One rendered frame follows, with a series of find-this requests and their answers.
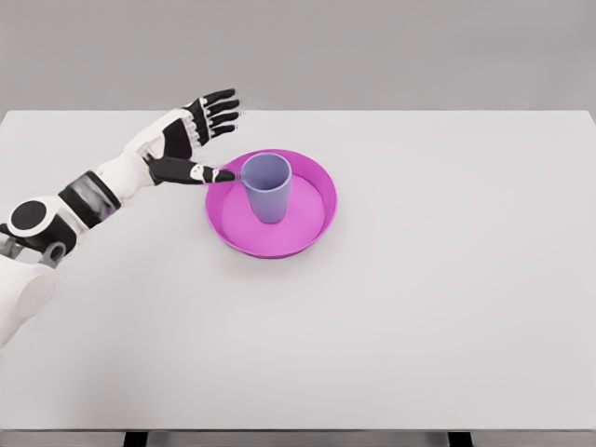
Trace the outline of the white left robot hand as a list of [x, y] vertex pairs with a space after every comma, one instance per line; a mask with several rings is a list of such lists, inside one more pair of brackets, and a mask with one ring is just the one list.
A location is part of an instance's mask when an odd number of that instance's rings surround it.
[[192, 157], [211, 140], [237, 128], [236, 93], [233, 88], [215, 91], [169, 111], [133, 137], [125, 152], [140, 157], [155, 185], [234, 182], [234, 172], [196, 163]]

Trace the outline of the lavender plastic cup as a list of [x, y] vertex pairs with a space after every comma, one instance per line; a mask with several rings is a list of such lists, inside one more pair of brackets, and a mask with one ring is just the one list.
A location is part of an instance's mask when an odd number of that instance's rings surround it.
[[280, 222], [288, 208], [291, 193], [290, 162], [275, 153], [249, 157], [240, 170], [249, 204], [256, 217], [265, 224]]

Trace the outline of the magenta round plate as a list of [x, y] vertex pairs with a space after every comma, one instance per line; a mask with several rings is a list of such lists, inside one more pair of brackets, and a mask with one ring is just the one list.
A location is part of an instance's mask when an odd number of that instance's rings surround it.
[[317, 161], [290, 150], [272, 152], [292, 169], [289, 205], [280, 222], [261, 222], [241, 183], [210, 186], [205, 199], [213, 232], [230, 247], [265, 259], [292, 256], [314, 244], [332, 224], [338, 203], [332, 177]]

